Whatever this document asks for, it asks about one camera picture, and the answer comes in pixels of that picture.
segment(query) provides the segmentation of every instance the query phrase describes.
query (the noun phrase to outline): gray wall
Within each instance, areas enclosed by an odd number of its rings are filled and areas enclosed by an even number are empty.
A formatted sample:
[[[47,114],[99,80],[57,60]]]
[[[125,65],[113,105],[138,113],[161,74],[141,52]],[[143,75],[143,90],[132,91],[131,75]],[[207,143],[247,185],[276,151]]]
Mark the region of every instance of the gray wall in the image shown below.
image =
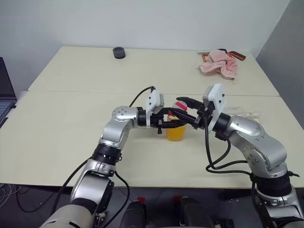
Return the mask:
[[[304,128],[303,0],[290,1],[256,60]]]
[[[0,56],[18,93],[63,45],[251,51],[289,0],[0,0]]]

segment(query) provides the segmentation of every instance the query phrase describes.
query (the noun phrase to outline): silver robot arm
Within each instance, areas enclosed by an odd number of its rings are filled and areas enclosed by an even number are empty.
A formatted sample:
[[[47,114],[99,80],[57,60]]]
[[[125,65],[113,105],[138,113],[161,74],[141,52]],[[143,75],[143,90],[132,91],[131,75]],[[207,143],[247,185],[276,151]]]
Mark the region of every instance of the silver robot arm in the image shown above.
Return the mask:
[[[224,131],[237,147],[253,173],[261,204],[271,218],[304,219],[294,187],[290,184],[284,146],[269,136],[261,124],[232,116]]]
[[[154,121],[151,116],[157,114],[163,105],[163,95],[153,90],[147,98],[145,110],[128,106],[113,110],[91,159],[73,187],[70,204],[59,208],[42,228],[91,228],[96,219],[99,221],[98,214],[106,210],[111,198],[114,183],[110,178],[115,173],[116,163],[122,158],[121,151],[129,131],[138,126],[157,127],[159,119]]]
[[[41,227],[91,228],[95,215],[105,211],[109,203],[114,186],[109,178],[121,160],[121,150],[129,131],[138,126],[152,126],[159,128],[160,132],[161,128],[180,124],[178,121],[165,123],[161,110],[163,114],[172,111],[181,122],[191,124],[195,129],[204,129],[203,119],[207,116],[209,130],[221,132],[243,153],[253,173],[251,180],[257,184],[260,206],[268,217],[304,218],[295,189],[290,184],[284,146],[270,137],[259,123],[221,113],[225,104],[221,84],[208,89],[203,96],[204,103],[187,97],[177,99],[186,102],[189,108],[197,109],[199,116],[195,118],[179,109],[163,108],[163,97],[155,90],[146,101],[146,110],[128,106],[116,108],[72,190],[70,204],[59,208]]]

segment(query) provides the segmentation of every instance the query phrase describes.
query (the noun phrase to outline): table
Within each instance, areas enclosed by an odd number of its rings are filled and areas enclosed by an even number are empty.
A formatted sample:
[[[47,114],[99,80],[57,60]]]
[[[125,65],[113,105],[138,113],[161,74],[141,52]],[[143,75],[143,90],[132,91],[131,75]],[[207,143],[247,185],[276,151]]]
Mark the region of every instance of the table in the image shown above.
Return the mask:
[[[103,127],[116,106],[128,105],[135,95],[83,92],[30,91],[0,129],[0,182],[60,186],[70,173],[94,151]],[[180,95],[165,95],[171,106]],[[201,100],[200,95],[189,95]],[[134,106],[141,106],[142,95]],[[267,133],[287,149],[291,178],[303,187],[302,151],[304,131],[278,96],[227,97],[226,107],[243,107],[259,114]],[[169,142],[156,129],[135,129],[122,151],[117,170],[130,186],[246,188],[243,174],[211,174],[205,171],[207,156],[202,130],[188,126],[180,142]],[[226,143],[210,136],[212,157],[219,157]],[[243,159],[233,148],[225,162]],[[246,164],[235,166],[249,170]],[[79,174],[72,179],[73,186]],[[116,186],[123,186],[113,178]]]
[[[249,52],[238,63],[238,80],[218,73],[202,74],[197,51],[126,49],[115,59],[111,48],[62,47],[29,88],[30,91],[137,93],[156,86],[166,94],[201,95],[209,85],[223,83],[227,95],[278,96]]]

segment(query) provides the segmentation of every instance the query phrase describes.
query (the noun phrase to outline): pink towel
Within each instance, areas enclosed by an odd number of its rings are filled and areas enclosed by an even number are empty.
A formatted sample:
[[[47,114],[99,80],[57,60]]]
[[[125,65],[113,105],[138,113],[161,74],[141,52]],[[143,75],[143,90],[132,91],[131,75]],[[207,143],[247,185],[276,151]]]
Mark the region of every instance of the pink towel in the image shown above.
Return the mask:
[[[235,79],[237,76],[237,62],[224,51],[214,50],[208,55],[209,62],[200,65],[200,70],[207,73],[213,70],[221,73],[224,78]]]

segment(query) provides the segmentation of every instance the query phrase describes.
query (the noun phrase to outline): black cable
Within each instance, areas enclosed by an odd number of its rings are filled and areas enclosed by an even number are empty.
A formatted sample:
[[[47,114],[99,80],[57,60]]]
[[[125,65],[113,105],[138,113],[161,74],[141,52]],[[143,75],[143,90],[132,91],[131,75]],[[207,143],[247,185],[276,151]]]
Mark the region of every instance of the black cable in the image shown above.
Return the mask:
[[[133,101],[131,102],[131,104],[129,105],[129,107],[132,107],[132,105],[134,104],[134,102],[137,100],[137,98],[145,91],[149,90],[149,89],[155,89],[154,86],[150,86],[147,87],[145,89],[143,89],[142,91],[139,92],[139,94],[133,99]],[[127,197],[125,199],[125,202],[123,203],[123,205],[119,208],[119,210],[113,215],[112,218],[110,218],[110,220],[103,226],[103,228],[106,228],[115,218],[116,216],[124,209],[125,205],[127,204],[129,197],[130,197],[130,187],[128,185],[128,183],[121,177],[118,175],[117,171],[115,171],[115,175],[118,177],[118,179],[120,179],[127,187]]]
[[[150,86],[148,88],[145,88],[144,90],[142,90],[141,92],[139,92],[139,94],[133,99],[133,101],[131,102],[131,104],[129,105],[129,107],[131,107],[134,102],[137,100],[137,98],[145,91],[149,90],[149,89],[155,89],[154,86]],[[60,196],[62,194],[62,192],[64,191],[65,187],[67,186],[67,184],[70,182],[70,180],[73,178],[73,176],[81,169],[81,167],[83,167],[86,163],[87,163],[87,160],[85,160],[81,165],[79,165],[77,167],[77,169],[74,170],[74,172],[68,177],[68,179],[66,180],[66,182],[61,186],[59,192],[57,193],[57,196],[55,198],[55,201],[54,201],[54,205],[53,205],[53,208],[51,210],[51,215],[56,211],[56,207],[57,207],[57,204],[59,202],[59,199],[60,199]],[[128,183],[121,177],[118,175],[118,173],[115,171],[115,175],[126,185],[127,187],[127,191],[128,191],[128,194],[127,194],[127,199],[126,201],[123,203],[123,205],[120,207],[120,209],[116,212],[116,214],[105,224],[104,228],[106,226],[108,226],[113,220],[114,218],[122,211],[122,209],[125,207],[125,205],[127,204],[128,200],[129,200],[129,197],[130,197],[130,188],[129,188],[129,185]]]
[[[19,193],[19,195],[23,195],[23,194],[27,193],[29,190],[30,190],[30,188],[28,188],[28,189],[27,189],[27,190],[25,190],[24,192],[20,192],[20,191],[18,191],[18,193]]]
[[[223,173],[243,173],[243,174],[247,174],[250,176],[250,173],[247,171],[243,171],[243,170],[229,170],[229,171],[215,171],[215,170],[220,170],[223,169],[225,167],[228,167],[230,165],[234,165],[234,164],[238,164],[238,163],[247,163],[247,161],[232,161],[229,162],[227,164],[224,165],[220,165],[218,167],[214,166],[215,164],[217,164],[218,162],[220,162],[221,160],[223,160],[228,153],[230,152],[230,148],[231,148],[231,142],[229,139],[227,139],[227,143],[228,143],[228,148],[226,149],[225,153],[220,156],[217,160],[212,161],[211,158],[211,153],[210,153],[210,146],[209,146],[209,131],[208,131],[208,119],[206,116],[203,117],[203,121],[204,121],[204,128],[205,128],[205,144],[206,144],[206,153],[207,153],[207,157],[208,157],[208,161],[209,161],[209,165],[206,167],[206,171],[211,172],[211,173],[219,173],[219,174],[223,174]]]
[[[18,207],[20,208],[20,210],[22,210],[22,211],[25,212],[25,213],[32,213],[32,212],[35,212],[35,211],[39,210],[40,208],[42,208],[42,207],[49,201],[49,199],[50,199],[54,194],[55,194],[55,193],[50,194],[50,196],[47,197],[47,199],[46,199],[43,203],[41,203],[39,207],[37,207],[37,208],[35,208],[35,209],[33,209],[33,210],[25,210],[25,209],[21,206],[21,204],[20,204],[20,202],[19,202],[19,198],[18,198],[18,195],[19,195],[18,192],[16,193],[16,200],[17,200],[17,204],[18,204]]]
[[[62,192],[64,191],[64,189],[66,188],[67,184],[70,182],[70,180],[73,178],[73,176],[81,169],[81,167],[83,167],[87,160],[85,160],[83,163],[81,163],[75,170],[74,172],[72,172],[72,174],[68,177],[68,179],[66,180],[66,182],[61,186],[59,192],[57,193],[56,195],[56,198],[55,198],[55,201],[54,201],[54,204],[53,204],[53,207],[52,207],[52,210],[51,210],[51,214],[54,214],[54,212],[56,211],[56,207],[57,207],[57,204],[59,202],[59,199],[60,199],[60,196],[62,194]]]
[[[134,98],[134,100],[131,102],[131,104],[129,105],[129,107],[132,107],[132,105],[134,104],[134,102],[137,100],[137,98],[145,91],[147,91],[148,89],[155,89],[154,86],[150,86],[148,88],[143,89],[142,91],[139,92],[139,94]]]
[[[116,177],[118,177],[118,179],[120,179],[126,185],[126,187],[127,187],[127,198],[126,198],[125,202],[123,203],[123,205],[112,216],[112,218],[103,226],[103,228],[106,228],[116,218],[116,216],[124,209],[125,205],[127,204],[128,200],[129,200],[129,197],[130,197],[130,187],[129,187],[128,183],[121,176],[118,175],[117,171],[115,171],[115,175],[116,175]]]

